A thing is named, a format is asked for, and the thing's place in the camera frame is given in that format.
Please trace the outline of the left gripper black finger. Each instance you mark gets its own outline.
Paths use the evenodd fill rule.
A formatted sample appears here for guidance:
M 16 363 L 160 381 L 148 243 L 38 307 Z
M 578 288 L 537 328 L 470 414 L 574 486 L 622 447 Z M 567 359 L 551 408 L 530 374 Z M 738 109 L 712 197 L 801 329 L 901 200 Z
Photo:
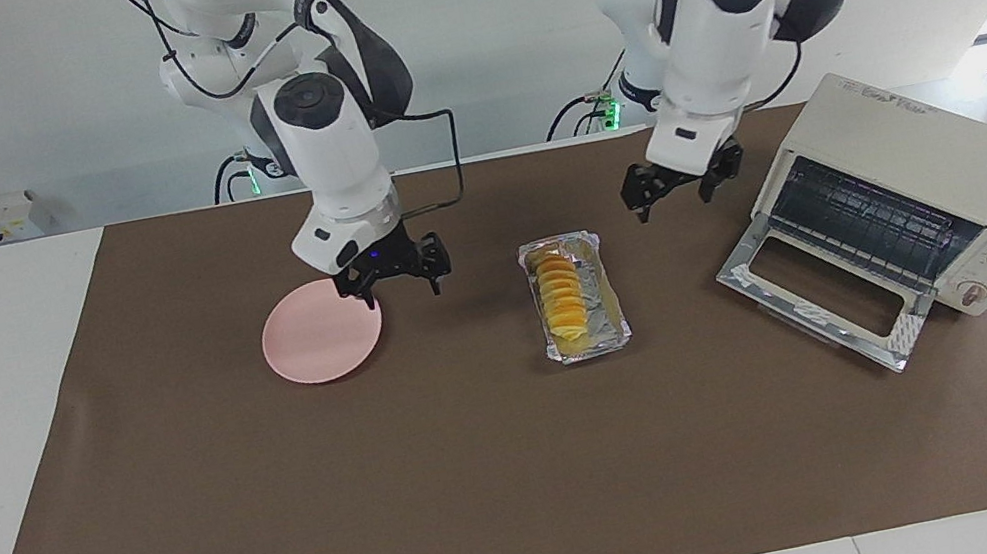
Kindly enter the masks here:
M 720 185 L 737 177 L 742 165 L 742 156 L 744 156 L 743 147 L 716 151 L 710 164 L 707 165 L 707 173 L 700 181 L 699 190 L 703 202 L 712 202 Z
M 628 167 L 625 173 L 622 181 L 625 206 L 636 215 L 638 222 L 645 224 L 649 222 L 650 208 L 656 202 L 656 176 L 645 164 Z

